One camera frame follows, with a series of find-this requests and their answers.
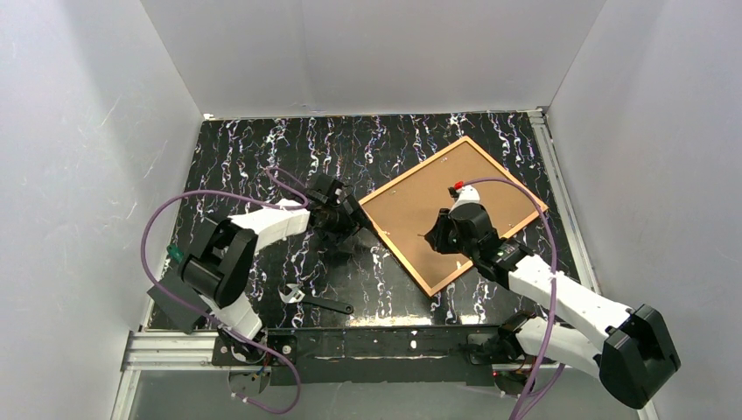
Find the wooden picture frame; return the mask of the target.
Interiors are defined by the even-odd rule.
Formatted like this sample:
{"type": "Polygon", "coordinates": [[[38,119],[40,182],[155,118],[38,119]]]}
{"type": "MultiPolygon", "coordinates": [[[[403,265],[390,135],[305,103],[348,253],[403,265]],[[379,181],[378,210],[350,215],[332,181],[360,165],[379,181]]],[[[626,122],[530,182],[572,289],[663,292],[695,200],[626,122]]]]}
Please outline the wooden picture frame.
{"type": "Polygon", "coordinates": [[[510,238],[548,206],[470,137],[464,136],[360,200],[383,243],[429,297],[473,265],[462,255],[441,255],[425,241],[448,189],[476,180],[480,202],[497,232],[510,238]]]}

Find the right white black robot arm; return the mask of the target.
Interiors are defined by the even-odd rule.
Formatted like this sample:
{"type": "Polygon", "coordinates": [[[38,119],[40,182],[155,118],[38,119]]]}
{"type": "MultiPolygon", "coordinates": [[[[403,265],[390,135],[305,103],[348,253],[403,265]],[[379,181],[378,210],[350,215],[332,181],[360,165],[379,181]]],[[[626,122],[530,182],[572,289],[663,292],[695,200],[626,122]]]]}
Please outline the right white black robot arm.
{"type": "Polygon", "coordinates": [[[551,267],[515,239],[504,240],[479,203],[439,211],[425,235],[440,254],[467,257],[479,274],[549,309],[564,325],[535,316],[514,316],[501,326],[502,351],[511,358],[538,355],[581,370],[601,382],[620,403],[641,409],[681,368],[659,311],[609,300],[551,267]]]}

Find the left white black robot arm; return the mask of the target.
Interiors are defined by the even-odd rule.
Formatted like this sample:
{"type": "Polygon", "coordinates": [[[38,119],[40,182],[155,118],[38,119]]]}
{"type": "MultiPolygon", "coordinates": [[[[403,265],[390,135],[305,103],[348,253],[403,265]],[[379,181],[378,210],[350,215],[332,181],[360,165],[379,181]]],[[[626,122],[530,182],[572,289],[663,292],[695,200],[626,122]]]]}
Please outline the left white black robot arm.
{"type": "Polygon", "coordinates": [[[336,178],[318,173],[289,191],[291,198],[254,212],[206,220],[179,262],[180,280],[232,334],[248,340],[257,339],[263,328],[245,292],[255,254],[306,230],[336,248],[360,230],[374,228],[360,202],[336,178]]]}

